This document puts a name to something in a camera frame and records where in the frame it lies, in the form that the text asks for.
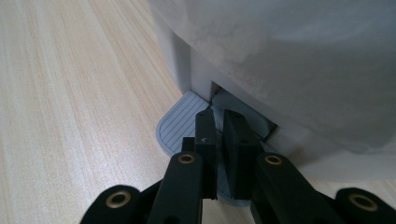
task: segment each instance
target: gray foot pedal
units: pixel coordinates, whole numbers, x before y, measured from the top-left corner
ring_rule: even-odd
[[[157,141],[169,156],[181,151],[183,137],[195,136],[195,115],[207,109],[209,103],[191,91],[163,116],[157,125]]]

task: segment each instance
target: wooden table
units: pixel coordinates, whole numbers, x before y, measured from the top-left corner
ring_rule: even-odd
[[[155,127],[180,96],[146,1],[1,1],[0,223],[79,223],[103,190],[161,179]],[[396,206],[395,180],[311,181]],[[205,201],[203,223],[253,219]]]

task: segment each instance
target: wrinkled white material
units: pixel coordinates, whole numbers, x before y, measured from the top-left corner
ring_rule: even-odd
[[[396,2],[149,1],[284,118],[349,154],[372,155],[372,165],[396,159]]]

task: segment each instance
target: light wood grain surface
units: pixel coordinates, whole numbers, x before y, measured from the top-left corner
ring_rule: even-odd
[[[0,223],[79,223],[103,190],[161,179],[155,127],[180,96],[146,1],[1,1]],[[396,205],[395,180],[312,183]],[[253,219],[205,201],[203,223]]]

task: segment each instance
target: wooden surface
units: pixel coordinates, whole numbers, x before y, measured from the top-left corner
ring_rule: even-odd
[[[0,223],[79,223],[103,190],[161,179],[155,127],[180,96],[146,1],[1,1]],[[395,180],[312,183],[396,205]],[[203,223],[253,219],[205,201]]]

